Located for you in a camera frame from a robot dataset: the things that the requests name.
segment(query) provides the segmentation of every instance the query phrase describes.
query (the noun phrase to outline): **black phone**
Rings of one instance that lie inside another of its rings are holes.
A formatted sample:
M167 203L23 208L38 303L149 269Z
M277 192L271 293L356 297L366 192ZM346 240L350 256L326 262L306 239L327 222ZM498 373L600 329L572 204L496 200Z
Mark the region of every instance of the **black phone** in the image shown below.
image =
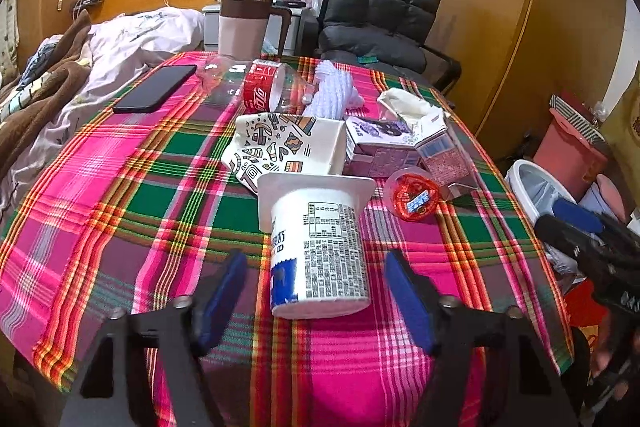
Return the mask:
M153 112L189 78L196 66L164 66L131 89L113 106L113 112Z

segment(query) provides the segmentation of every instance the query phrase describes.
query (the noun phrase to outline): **box lid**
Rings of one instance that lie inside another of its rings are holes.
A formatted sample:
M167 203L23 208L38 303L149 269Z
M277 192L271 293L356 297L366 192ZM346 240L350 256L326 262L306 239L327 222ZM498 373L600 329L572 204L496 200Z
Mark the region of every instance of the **box lid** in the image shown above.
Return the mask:
M354 146L414 148L411 130L402 122L349 116L345 123Z

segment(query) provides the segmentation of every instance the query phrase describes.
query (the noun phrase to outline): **pink container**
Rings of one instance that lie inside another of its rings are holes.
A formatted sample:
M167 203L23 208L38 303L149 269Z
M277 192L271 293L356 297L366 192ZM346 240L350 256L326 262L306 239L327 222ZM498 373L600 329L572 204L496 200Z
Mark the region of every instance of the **pink container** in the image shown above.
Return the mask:
M596 176L607 166L607 157L595 149L582 134L554 108L554 117L533 156L540 165L580 201Z

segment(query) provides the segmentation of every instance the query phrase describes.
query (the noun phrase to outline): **nutrition label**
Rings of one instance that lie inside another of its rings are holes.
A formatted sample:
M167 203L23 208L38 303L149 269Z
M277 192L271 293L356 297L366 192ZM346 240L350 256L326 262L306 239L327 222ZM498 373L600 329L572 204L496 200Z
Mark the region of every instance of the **nutrition label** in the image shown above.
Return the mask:
M368 297L358 224L344 204L308 204L304 224L306 297Z

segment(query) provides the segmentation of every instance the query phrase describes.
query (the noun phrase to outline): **floor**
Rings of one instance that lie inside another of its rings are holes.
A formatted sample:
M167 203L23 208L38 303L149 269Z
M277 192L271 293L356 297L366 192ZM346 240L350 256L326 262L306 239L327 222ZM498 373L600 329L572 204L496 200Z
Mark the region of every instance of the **floor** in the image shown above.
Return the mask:
M33 388L36 412L41 427L58 427L65 406L65 395L53 387L20 355L15 357L14 371Z
M0 375L10 375L14 368L15 349L0 331Z

